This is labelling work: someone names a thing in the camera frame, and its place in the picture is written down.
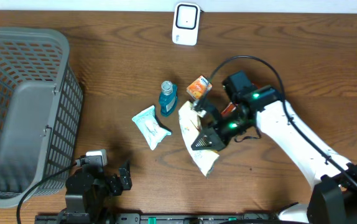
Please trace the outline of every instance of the white plastic wrapper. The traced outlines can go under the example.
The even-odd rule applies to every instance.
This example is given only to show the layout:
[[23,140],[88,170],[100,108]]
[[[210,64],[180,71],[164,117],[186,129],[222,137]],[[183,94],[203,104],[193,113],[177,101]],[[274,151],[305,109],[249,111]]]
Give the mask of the white plastic wrapper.
[[149,147],[152,150],[156,148],[158,143],[160,143],[166,135],[172,134],[170,131],[159,126],[158,122],[155,119],[154,105],[141,111],[131,120],[134,121],[137,127],[140,129],[142,135],[144,135]]
[[201,122],[197,112],[192,110],[191,102],[187,101],[179,109],[178,121],[180,123],[185,147],[187,147],[188,152],[202,174],[207,177],[213,168],[213,164],[218,159],[219,154],[211,150],[192,150],[191,145],[199,135]]

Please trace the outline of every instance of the small carton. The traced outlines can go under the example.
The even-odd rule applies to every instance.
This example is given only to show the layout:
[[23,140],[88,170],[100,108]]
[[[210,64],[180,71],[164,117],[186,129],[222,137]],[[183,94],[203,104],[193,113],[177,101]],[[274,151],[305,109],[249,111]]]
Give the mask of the small carton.
[[[201,96],[206,91],[206,85],[208,80],[202,75],[199,76],[191,85],[187,87],[187,93],[192,96],[192,98],[199,100]],[[211,83],[208,85],[208,91],[211,89]]]

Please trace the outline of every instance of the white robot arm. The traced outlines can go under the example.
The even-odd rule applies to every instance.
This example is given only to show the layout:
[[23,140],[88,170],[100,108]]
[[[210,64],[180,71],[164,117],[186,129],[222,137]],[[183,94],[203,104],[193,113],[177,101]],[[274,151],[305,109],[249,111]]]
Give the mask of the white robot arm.
[[[295,124],[307,135],[325,154],[347,170],[347,164],[351,163],[344,156],[325,144],[295,113],[290,104],[286,101],[289,115]],[[314,185],[321,182],[323,175],[333,177],[340,171],[325,160],[295,129],[288,123],[282,102],[275,101],[264,107],[265,110],[257,112],[257,127],[261,132],[274,140],[290,157],[290,159],[302,171],[308,184],[313,190]]]

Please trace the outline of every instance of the gray plastic basket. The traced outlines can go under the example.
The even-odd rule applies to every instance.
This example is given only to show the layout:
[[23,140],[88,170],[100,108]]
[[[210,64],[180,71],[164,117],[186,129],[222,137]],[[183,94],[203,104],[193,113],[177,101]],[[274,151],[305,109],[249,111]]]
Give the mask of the gray plastic basket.
[[[72,162],[83,93],[68,55],[55,30],[0,27],[0,207]],[[32,194],[58,192],[68,175]]]

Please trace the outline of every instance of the blue bottle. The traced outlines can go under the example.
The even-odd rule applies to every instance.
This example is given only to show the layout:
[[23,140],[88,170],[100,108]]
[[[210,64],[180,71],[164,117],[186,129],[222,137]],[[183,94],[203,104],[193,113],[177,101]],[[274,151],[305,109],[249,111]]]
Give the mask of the blue bottle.
[[162,83],[162,92],[159,95],[160,113],[169,116],[177,106],[177,85],[170,81]]

